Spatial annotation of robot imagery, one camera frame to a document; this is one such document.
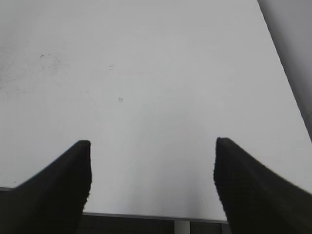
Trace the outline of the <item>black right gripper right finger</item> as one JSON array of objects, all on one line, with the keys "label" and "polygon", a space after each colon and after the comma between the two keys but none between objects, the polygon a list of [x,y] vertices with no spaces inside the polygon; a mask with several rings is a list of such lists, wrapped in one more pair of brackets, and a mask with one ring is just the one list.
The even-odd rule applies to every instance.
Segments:
[{"label": "black right gripper right finger", "polygon": [[233,234],[312,232],[312,195],[226,137],[216,140],[214,184]]}]

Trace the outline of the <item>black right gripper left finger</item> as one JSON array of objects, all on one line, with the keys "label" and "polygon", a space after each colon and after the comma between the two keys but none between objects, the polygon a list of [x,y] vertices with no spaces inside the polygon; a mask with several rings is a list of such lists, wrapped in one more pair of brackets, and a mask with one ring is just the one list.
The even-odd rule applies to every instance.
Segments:
[{"label": "black right gripper left finger", "polygon": [[79,140],[21,185],[0,195],[2,234],[74,234],[90,194],[88,140]]}]

